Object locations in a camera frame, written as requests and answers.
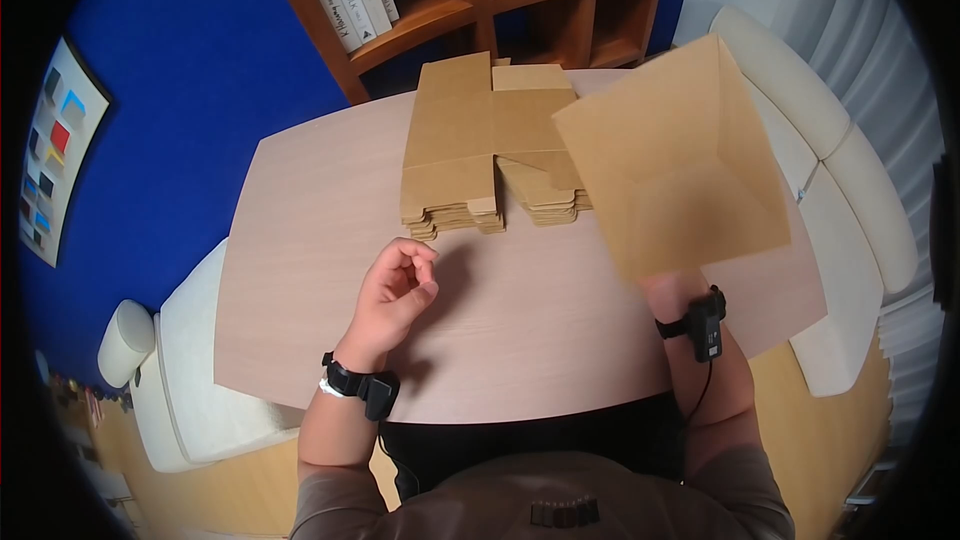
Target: black wire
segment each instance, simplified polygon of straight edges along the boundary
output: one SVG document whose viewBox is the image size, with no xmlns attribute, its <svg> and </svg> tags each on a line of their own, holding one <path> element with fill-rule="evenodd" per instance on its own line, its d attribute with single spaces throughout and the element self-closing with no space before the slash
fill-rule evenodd
<svg viewBox="0 0 960 540">
<path fill-rule="evenodd" d="M 704 402 L 704 397 L 707 396 L 707 389 L 711 387 L 711 378 L 714 377 L 714 362 L 711 360 L 709 369 L 706 370 L 706 383 L 703 385 L 703 391 L 700 393 L 700 399 L 697 401 L 697 405 L 693 407 L 693 410 L 690 411 L 690 414 L 686 416 L 686 421 L 683 422 L 683 426 L 689 426 L 690 420 L 693 419 L 693 415 L 697 413 L 697 410 L 700 409 L 700 405 Z"/>
<path fill-rule="evenodd" d="M 380 426 L 381 426 L 382 424 L 383 424 L 383 420 L 382 420 L 382 419 L 381 419 L 380 421 L 376 422 L 376 441 L 377 441 L 377 444 L 380 445 L 380 450 L 383 451 L 383 454 L 384 454 L 384 455 L 386 455 L 387 457 L 390 458 L 390 461 L 392 461 L 394 465 L 399 465 L 399 466 L 402 467 L 403 469 L 406 469 L 406 470 L 407 470 L 407 473 L 410 474 L 411 477 L 413 477 L 414 482 L 416 482 L 416 494 L 420 494 L 420 478 L 417 477 L 417 474 L 415 474 L 412 469 L 410 469 L 409 467 L 407 467 L 406 465 L 404 465 L 402 461 L 398 460 L 395 456 L 393 456 L 392 454 L 390 454 L 390 452 L 387 451 L 387 447 L 385 447 L 385 446 L 383 445 L 383 434 L 380 433 Z"/>
</svg>

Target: wooden bookshelf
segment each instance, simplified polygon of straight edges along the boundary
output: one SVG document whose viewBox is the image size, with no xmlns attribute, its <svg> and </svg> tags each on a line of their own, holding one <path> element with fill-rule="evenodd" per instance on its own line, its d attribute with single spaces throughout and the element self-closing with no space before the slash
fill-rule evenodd
<svg viewBox="0 0 960 540">
<path fill-rule="evenodd" d="M 347 54 L 320 0 L 287 1 L 351 104 L 370 100 L 362 74 L 460 29 L 468 30 L 464 53 L 490 51 L 516 63 L 585 69 L 642 60 L 657 12 L 657 0 L 396 0 L 393 29 Z M 521 8 L 530 41 L 499 45 L 494 16 Z"/>
</svg>

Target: black sensor device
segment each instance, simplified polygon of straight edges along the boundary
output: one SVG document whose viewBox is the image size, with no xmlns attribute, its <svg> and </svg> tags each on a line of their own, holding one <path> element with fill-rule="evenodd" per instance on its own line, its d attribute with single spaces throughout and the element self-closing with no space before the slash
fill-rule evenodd
<svg viewBox="0 0 960 540">
<path fill-rule="evenodd" d="M 727 299 L 716 285 L 710 294 L 690 303 L 686 315 L 673 323 L 656 322 L 664 340 L 686 334 L 693 342 L 693 358 L 705 364 L 723 354 L 720 321 L 727 316 Z"/>
<path fill-rule="evenodd" d="M 356 396 L 364 403 L 364 415 L 370 421 L 380 421 L 390 415 L 401 391 L 401 379 L 393 371 L 354 373 L 333 360 L 333 353 L 323 355 L 326 381 L 330 388 L 343 396 Z"/>
</svg>

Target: right hand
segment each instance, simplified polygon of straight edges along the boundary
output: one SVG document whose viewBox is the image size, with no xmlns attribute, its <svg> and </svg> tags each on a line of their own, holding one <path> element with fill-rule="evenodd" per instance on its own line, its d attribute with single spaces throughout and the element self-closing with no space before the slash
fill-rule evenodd
<svg viewBox="0 0 960 540">
<path fill-rule="evenodd" d="M 380 251 L 360 285 L 353 320 L 334 350 L 338 363 L 357 373 L 382 366 L 436 298 L 437 257 L 437 251 L 409 237 L 396 237 Z"/>
</svg>

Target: cushioned chair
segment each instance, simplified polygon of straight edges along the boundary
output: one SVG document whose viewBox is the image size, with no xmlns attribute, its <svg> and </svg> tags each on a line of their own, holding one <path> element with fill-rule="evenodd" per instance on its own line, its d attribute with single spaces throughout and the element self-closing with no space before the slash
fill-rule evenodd
<svg viewBox="0 0 960 540">
<path fill-rule="evenodd" d="M 866 359 L 884 293 L 906 288 L 917 269 L 904 205 L 863 132 L 785 42 L 733 6 L 720 9 L 709 31 L 746 78 L 820 270 L 827 315 L 790 344 L 811 394 L 846 392 Z"/>
<path fill-rule="evenodd" d="M 125 300 L 97 354 L 103 378 L 129 382 L 133 413 L 153 469 L 174 473 L 242 455 L 299 432 L 304 412 L 213 383 L 213 330 L 224 239 L 150 317 Z"/>
</svg>

